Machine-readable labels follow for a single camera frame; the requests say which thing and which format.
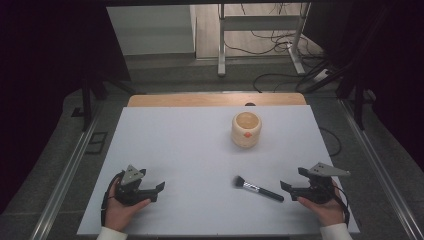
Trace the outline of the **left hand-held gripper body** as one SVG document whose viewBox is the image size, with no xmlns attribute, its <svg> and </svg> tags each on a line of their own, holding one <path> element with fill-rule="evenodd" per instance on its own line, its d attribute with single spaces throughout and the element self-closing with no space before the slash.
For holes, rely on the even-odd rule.
<svg viewBox="0 0 424 240">
<path fill-rule="evenodd" d="M 141 190 L 141 174 L 134 166 L 129 165 L 118 177 L 120 181 L 115 188 L 115 198 L 123 205 L 133 206 L 143 200 L 157 201 L 158 194 L 149 194 L 147 190 Z"/>
</svg>

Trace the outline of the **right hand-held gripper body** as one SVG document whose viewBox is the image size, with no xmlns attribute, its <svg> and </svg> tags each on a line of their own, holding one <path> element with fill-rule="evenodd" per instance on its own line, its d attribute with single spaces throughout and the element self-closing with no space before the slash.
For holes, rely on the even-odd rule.
<svg viewBox="0 0 424 240">
<path fill-rule="evenodd" d="M 332 178 L 334 176 L 350 176 L 347 170 L 342 170 L 334 166 L 324 163 L 317 163 L 309 170 L 310 186 L 307 188 L 292 188 L 293 193 L 290 194 L 293 201 L 298 197 L 304 197 L 316 204 L 324 204 L 333 199 L 334 185 Z"/>
</svg>

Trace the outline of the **black makeup brush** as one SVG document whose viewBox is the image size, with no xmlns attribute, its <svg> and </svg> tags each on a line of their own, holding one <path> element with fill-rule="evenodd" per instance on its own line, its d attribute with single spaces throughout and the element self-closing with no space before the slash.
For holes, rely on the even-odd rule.
<svg viewBox="0 0 424 240">
<path fill-rule="evenodd" d="M 269 191 L 265 188 L 259 187 L 257 185 L 254 185 L 252 183 L 247 182 L 244 178 L 241 176 L 236 176 L 233 180 L 233 185 L 236 188 L 242 188 L 248 191 L 252 191 L 255 193 L 258 193 L 262 196 L 265 196 L 267 198 L 273 199 L 278 202 L 283 202 L 285 198 L 277 193 L 274 193 L 272 191 Z"/>
</svg>

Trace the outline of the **cream cup with orange mark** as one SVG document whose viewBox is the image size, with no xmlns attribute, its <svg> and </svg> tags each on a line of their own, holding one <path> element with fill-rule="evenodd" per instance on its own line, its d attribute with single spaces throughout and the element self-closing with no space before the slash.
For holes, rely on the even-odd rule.
<svg viewBox="0 0 424 240">
<path fill-rule="evenodd" d="M 231 138 L 242 148 L 255 146 L 260 137 L 262 121 L 253 112 L 240 112 L 232 120 Z"/>
</svg>

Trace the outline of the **person's right hand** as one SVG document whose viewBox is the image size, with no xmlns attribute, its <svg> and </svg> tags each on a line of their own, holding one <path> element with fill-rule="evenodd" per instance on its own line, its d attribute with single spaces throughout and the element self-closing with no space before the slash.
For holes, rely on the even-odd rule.
<svg viewBox="0 0 424 240">
<path fill-rule="evenodd" d="M 298 197 L 297 201 L 317 216 L 322 227 L 345 222 L 343 208 L 334 199 L 324 204 L 316 204 L 304 197 Z"/>
</svg>

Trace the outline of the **person's left hand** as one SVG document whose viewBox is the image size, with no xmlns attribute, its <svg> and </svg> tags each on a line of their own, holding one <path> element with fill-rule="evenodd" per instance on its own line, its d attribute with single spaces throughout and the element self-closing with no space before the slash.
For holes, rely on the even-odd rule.
<svg viewBox="0 0 424 240">
<path fill-rule="evenodd" d="M 151 203 L 150 199 L 143 200 L 133 206 L 125 206 L 115 199 L 115 188 L 119 182 L 116 179 L 108 193 L 107 203 L 105 208 L 105 221 L 106 228 L 123 232 L 136 213 Z"/>
</svg>

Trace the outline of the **white table mat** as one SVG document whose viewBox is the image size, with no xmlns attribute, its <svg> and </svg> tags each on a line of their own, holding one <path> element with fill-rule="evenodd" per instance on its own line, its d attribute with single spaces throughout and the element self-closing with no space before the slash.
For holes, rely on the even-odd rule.
<svg viewBox="0 0 424 240">
<path fill-rule="evenodd" d="M 258 143 L 240 148 L 231 139 L 238 107 L 127 107 L 78 229 L 100 231 L 100 207 L 111 179 L 128 165 L 146 172 L 141 186 L 165 186 L 137 214 L 127 232 L 159 237 L 271 237 L 316 234 L 319 222 L 301 204 L 279 203 L 238 189 L 236 176 L 280 193 L 282 182 L 305 186 L 299 175 L 331 159 L 311 108 L 254 106 Z"/>
</svg>

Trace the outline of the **black floor plate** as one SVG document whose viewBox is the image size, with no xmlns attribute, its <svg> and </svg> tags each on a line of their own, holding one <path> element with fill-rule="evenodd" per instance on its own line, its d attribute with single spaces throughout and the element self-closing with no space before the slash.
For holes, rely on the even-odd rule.
<svg viewBox="0 0 424 240">
<path fill-rule="evenodd" d="M 89 155 L 100 154 L 105 146 L 107 135 L 107 132 L 94 132 L 87 144 L 85 153 Z"/>
</svg>

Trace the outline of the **black metal stand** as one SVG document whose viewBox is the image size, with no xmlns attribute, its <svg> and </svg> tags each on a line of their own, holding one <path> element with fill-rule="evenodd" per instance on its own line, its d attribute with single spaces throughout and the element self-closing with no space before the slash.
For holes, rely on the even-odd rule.
<svg viewBox="0 0 424 240">
<path fill-rule="evenodd" d="M 364 91 L 365 86 L 362 80 L 362 77 L 359 74 L 359 63 L 357 60 L 352 60 L 345 66 L 331 73 L 329 76 L 324 79 L 313 83 L 310 86 L 304 87 L 304 84 L 311 80 L 308 74 L 306 74 L 302 80 L 296 85 L 295 90 L 301 94 L 312 93 L 329 83 L 332 83 L 336 80 L 341 80 L 339 86 L 337 87 L 335 93 L 339 99 L 347 99 L 351 92 L 354 92 L 354 110 L 353 110 L 353 119 L 357 126 L 364 130 L 363 124 L 363 104 L 365 103 Z"/>
<path fill-rule="evenodd" d="M 83 132 L 88 129 L 93 121 L 91 94 L 94 94 L 95 98 L 98 100 L 105 100 L 107 98 L 107 90 L 104 85 L 105 82 L 111 83 L 130 95 L 135 95 L 137 93 L 134 88 L 125 85 L 122 81 L 102 73 L 97 73 L 93 77 L 84 77 L 81 80 L 82 107 L 75 108 L 72 113 L 72 117 L 82 117 L 84 119 L 82 127 Z"/>
</svg>

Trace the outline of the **wooden table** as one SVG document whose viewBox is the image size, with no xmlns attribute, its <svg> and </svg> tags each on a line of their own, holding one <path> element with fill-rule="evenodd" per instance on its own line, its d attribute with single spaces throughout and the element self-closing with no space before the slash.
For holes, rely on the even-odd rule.
<svg viewBox="0 0 424 240">
<path fill-rule="evenodd" d="M 190 93 L 134 95 L 128 107 L 209 107 L 209 106 L 306 105 L 300 93 Z"/>
</svg>

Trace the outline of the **white power strip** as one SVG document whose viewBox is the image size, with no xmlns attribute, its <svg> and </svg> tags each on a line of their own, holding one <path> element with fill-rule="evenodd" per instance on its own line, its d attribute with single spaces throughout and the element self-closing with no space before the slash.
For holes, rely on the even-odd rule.
<svg viewBox="0 0 424 240">
<path fill-rule="evenodd" d="M 314 78 L 314 82 L 320 82 L 324 80 L 326 77 L 328 77 L 331 74 L 331 71 L 328 69 L 323 69 L 321 72 L 319 72 Z"/>
</svg>

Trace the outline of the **dark curtain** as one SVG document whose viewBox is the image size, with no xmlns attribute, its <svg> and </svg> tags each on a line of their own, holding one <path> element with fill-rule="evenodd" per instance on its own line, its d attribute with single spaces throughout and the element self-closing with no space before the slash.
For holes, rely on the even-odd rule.
<svg viewBox="0 0 424 240">
<path fill-rule="evenodd" d="M 337 68 L 359 63 L 373 110 L 424 171 L 424 0 L 321 0 L 303 34 Z"/>
<path fill-rule="evenodd" d="M 85 0 L 0 0 L 0 214 L 37 162 L 66 96 L 102 99 L 128 81 L 107 7 Z"/>
</svg>

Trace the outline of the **white cabinet panel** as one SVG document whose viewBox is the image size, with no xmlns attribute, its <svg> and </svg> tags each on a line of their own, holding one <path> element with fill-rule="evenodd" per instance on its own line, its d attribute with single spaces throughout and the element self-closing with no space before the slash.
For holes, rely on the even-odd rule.
<svg viewBox="0 0 424 240">
<path fill-rule="evenodd" d="M 189 5 L 108 7 L 124 55 L 195 52 Z"/>
</svg>

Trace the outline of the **grey metal floor rail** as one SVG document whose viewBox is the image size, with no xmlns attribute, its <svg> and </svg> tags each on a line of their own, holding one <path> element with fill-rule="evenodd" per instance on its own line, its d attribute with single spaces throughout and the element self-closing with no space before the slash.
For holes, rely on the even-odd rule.
<svg viewBox="0 0 424 240">
<path fill-rule="evenodd" d="M 73 178 L 77 172 L 79 164 L 83 158 L 89 140 L 98 124 L 99 116 L 103 110 L 103 107 L 103 102 L 94 104 L 92 121 L 88 124 L 87 129 L 79 137 L 77 145 L 73 150 L 67 164 L 65 165 L 29 240 L 47 239 L 73 181 Z"/>
<path fill-rule="evenodd" d="M 388 201 L 392 205 L 394 212 L 399 219 L 403 229 L 405 230 L 410 240 L 424 240 L 424 233 L 417 225 L 415 216 L 409 208 L 406 200 L 401 195 L 397 187 L 395 186 L 389 172 L 386 170 L 383 162 L 373 147 L 370 139 L 366 132 L 362 130 L 354 119 L 354 111 L 349 104 L 348 100 L 339 100 L 339 104 L 344 111 L 344 115 L 349 122 L 351 129 L 354 132 L 355 137 L 360 143 L 363 152 L 368 160 L 373 172 L 375 173 L 383 191 L 385 192 Z"/>
</svg>

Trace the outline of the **white metal desk frame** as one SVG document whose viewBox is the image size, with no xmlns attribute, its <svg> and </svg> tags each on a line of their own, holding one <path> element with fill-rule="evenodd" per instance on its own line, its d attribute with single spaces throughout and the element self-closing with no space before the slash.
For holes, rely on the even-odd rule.
<svg viewBox="0 0 424 240">
<path fill-rule="evenodd" d="M 223 77 L 226 74 L 226 56 L 225 56 L 225 33 L 229 31 L 272 31 L 272 30 L 291 30 L 295 31 L 294 39 L 288 43 L 289 56 L 298 75 L 305 75 L 306 72 L 299 56 L 298 44 L 304 25 L 310 3 L 302 3 L 298 15 L 271 15 L 271 16 L 226 16 L 225 5 L 219 4 L 219 52 L 218 52 L 218 75 Z"/>
</svg>

